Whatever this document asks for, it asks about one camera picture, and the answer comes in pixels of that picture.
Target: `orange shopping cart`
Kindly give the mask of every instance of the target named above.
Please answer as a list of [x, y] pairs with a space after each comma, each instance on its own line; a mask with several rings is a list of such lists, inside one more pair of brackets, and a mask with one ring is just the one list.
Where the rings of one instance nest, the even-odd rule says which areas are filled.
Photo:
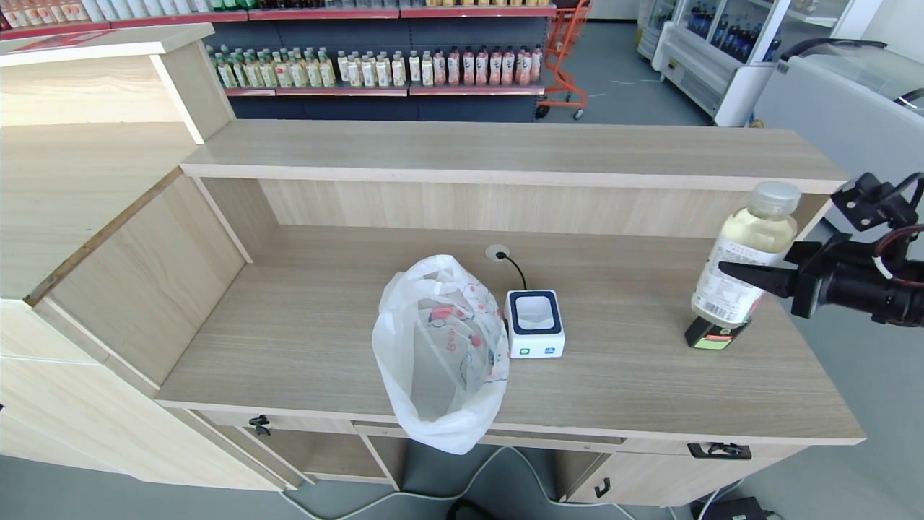
[[[549, 32], [545, 48], [545, 67], [552, 74], [552, 84], [545, 89], [546, 97], [538, 102], [537, 118], [544, 118], [552, 106], [573, 106], [577, 108], [574, 119], [584, 117], [587, 106], [587, 93], [575, 85], [574, 76], [562, 70], [565, 57], [580, 37], [587, 16], [590, 13], [590, 0], [559, 0], [558, 9]], [[552, 99], [550, 94], [565, 93], [565, 99]], [[578, 101], [571, 101], [574, 96]]]

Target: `white plastic bag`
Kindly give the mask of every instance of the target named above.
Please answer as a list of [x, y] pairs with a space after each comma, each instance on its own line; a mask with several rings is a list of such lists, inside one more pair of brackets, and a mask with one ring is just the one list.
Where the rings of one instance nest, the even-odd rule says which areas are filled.
[[448, 254], [420, 260], [385, 286], [372, 349], [395, 417], [413, 440], [460, 455], [484, 436], [510, 369], [502, 315]]

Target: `wooden checkout counter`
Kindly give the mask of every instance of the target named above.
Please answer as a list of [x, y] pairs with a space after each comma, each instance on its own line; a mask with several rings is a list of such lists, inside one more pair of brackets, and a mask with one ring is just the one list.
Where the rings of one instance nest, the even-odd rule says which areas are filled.
[[795, 133], [235, 120], [211, 32], [0, 43], [0, 453], [399, 489], [407, 435], [371, 351], [382, 289], [452, 254], [504, 294], [518, 276], [485, 257], [498, 242], [557, 290], [568, 336], [561, 359], [512, 363], [483, 442], [555, 450], [556, 498], [676, 506], [864, 439], [773, 299], [725, 352], [683, 339], [717, 230], [757, 182], [797, 185], [808, 229], [845, 181]]

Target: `bottle cap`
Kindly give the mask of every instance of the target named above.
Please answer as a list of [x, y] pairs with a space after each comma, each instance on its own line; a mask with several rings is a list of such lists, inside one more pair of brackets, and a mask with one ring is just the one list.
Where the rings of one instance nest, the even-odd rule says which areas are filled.
[[750, 205], [761, 213], [789, 215], [796, 211], [802, 193], [796, 186], [778, 180], [765, 180], [754, 187]]

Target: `chest freezer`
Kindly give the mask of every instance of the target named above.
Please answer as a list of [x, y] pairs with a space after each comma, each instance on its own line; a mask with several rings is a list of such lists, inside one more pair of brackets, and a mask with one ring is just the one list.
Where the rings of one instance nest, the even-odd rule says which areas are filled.
[[[924, 65], [880, 42], [804, 42], [781, 56], [754, 118], [795, 130], [852, 178], [871, 171], [895, 185], [924, 170]], [[837, 209], [825, 217], [862, 241], [886, 232], [857, 234]], [[924, 257], [924, 241], [912, 253]]]

